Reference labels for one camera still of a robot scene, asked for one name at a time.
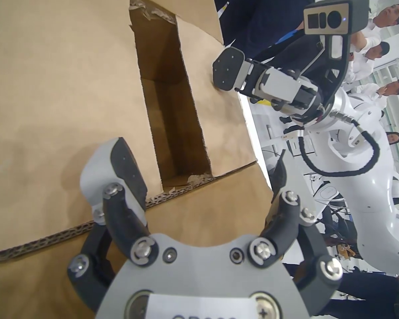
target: silver screw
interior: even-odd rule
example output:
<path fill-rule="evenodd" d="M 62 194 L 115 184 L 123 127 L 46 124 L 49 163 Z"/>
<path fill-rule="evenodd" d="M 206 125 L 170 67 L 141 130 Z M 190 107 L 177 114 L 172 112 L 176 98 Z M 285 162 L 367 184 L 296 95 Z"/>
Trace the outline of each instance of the silver screw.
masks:
<path fill-rule="evenodd" d="M 280 319 L 280 310 L 275 300 L 266 293 L 255 293 L 257 319 Z"/>
<path fill-rule="evenodd" d="M 75 273 L 76 278 L 79 278 L 86 272 L 88 267 L 89 258 L 85 254 L 79 254 L 71 260 L 68 269 Z"/>
<path fill-rule="evenodd" d="M 296 195 L 293 191 L 287 191 L 285 193 L 285 197 L 290 202 L 296 202 L 299 199 L 298 195 Z"/>
<path fill-rule="evenodd" d="M 141 241 L 134 250 L 134 254 L 137 258 L 146 258 L 151 254 L 151 246 L 146 241 Z"/>
<path fill-rule="evenodd" d="M 163 253 L 163 261 L 164 263 L 170 264 L 173 263 L 177 258 L 177 251 L 173 247 L 169 247 Z"/>
<path fill-rule="evenodd" d="M 303 208 L 302 216 L 307 218 L 307 219 L 313 219 L 314 218 L 313 214 L 311 212 L 309 212 L 309 210 L 307 208 Z"/>
<path fill-rule="evenodd" d="M 107 187 L 105 187 L 105 189 L 103 190 L 103 195 L 105 198 L 110 198 L 111 196 L 115 196 L 121 190 L 122 186 L 117 182 L 113 182 L 112 184 L 109 184 Z"/>
<path fill-rule="evenodd" d="M 105 213 L 102 209 L 95 209 L 93 212 L 93 219 L 102 219 L 105 216 Z"/>
<path fill-rule="evenodd" d="M 255 251 L 262 260 L 266 260 L 271 256 L 271 249 L 266 243 L 259 243 Z"/>
<path fill-rule="evenodd" d="M 321 270 L 324 275 L 333 281 L 338 281 L 343 276 L 343 268 L 337 258 L 333 258 L 329 262 L 321 262 Z"/>

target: robotic hand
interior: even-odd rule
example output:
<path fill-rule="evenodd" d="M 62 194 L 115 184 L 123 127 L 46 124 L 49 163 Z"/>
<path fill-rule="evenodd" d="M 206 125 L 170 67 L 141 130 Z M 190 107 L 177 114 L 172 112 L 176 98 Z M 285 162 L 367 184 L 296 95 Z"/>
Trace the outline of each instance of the robotic hand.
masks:
<path fill-rule="evenodd" d="M 146 186 L 123 138 L 103 144 L 80 185 L 97 223 L 67 274 L 96 318 L 302 319 L 318 314 L 338 288 L 342 267 L 314 225 L 312 196 L 291 155 L 275 169 L 274 197 L 259 236 L 198 248 L 150 234 Z M 303 277 L 294 282 L 281 256 L 297 239 Z M 111 241 L 128 258 L 117 275 Z"/>
<path fill-rule="evenodd" d="M 335 28 L 329 28 L 329 22 L 321 23 L 331 14 L 339 15 Z M 325 35 L 324 49 L 311 61 L 326 58 L 320 83 L 300 76 L 303 71 L 277 70 L 245 60 L 234 48 L 225 49 L 213 64 L 213 81 L 222 90 L 235 87 L 251 102 L 270 101 L 275 110 L 304 127 L 315 146 L 316 165 L 304 149 L 303 130 L 297 132 L 302 157 L 344 196 L 357 229 L 361 256 L 383 272 L 399 274 L 399 210 L 392 199 L 394 162 L 379 124 L 381 110 L 367 96 L 348 96 L 340 88 L 347 69 L 350 34 L 365 27 L 367 16 L 368 0 L 328 0 L 306 7 L 304 37 Z M 331 58 L 332 35 L 343 37 L 341 59 Z"/>

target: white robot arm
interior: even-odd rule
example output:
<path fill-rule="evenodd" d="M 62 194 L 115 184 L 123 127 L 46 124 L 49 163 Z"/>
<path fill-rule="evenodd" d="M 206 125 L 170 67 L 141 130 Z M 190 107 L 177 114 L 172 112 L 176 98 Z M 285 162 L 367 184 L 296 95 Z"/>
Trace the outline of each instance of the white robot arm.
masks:
<path fill-rule="evenodd" d="M 348 96 L 340 88 L 347 69 L 349 35 L 366 23 L 356 19 L 359 24 L 353 26 L 353 16 L 367 16 L 365 11 L 358 12 L 358 6 L 363 7 L 360 0 L 333 0 L 305 9 L 305 37 L 325 35 L 326 46 L 311 62 L 319 57 L 327 59 L 328 68 L 319 81 L 301 76 L 306 69 L 275 69 L 245 60 L 241 51 L 229 48 L 213 64 L 213 82 L 222 90 L 235 88 L 253 103 L 266 99 L 275 110 L 304 127 L 315 146 L 316 164 L 304 151 L 300 131 L 302 156 L 312 170 L 327 176 L 344 196 L 357 229 L 361 256 L 383 272 L 399 274 L 399 210 L 392 199 L 394 161 L 386 133 L 379 124 L 381 110 L 367 96 Z M 315 23 L 322 15 L 334 13 L 339 14 L 340 21 L 336 29 Z M 330 56 L 332 35 L 343 37 L 342 59 Z M 333 74 L 334 69 L 339 70 L 338 76 Z M 319 208 L 322 210 L 322 204 L 315 206 L 315 217 Z"/>
<path fill-rule="evenodd" d="M 344 90 L 336 94 L 343 113 L 356 117 L 373 135 L 380 147 L 379 160 L 365 174 L 330 177 L 332 185 L 344 196 L 358 233 L 358 249 L 371 266 L 390 274 L 399 274 L 399 210 L 393 204 L 394 162 L 385 130 L 378 123 L 379 108 Z M 372 156 L 372 148 L 353 125 L 327 118 L 308 128 L 317 153 L 316 165 L 334 172 L 363 167 Z M 338 141 L 331 141 L 331 136 Z"/>

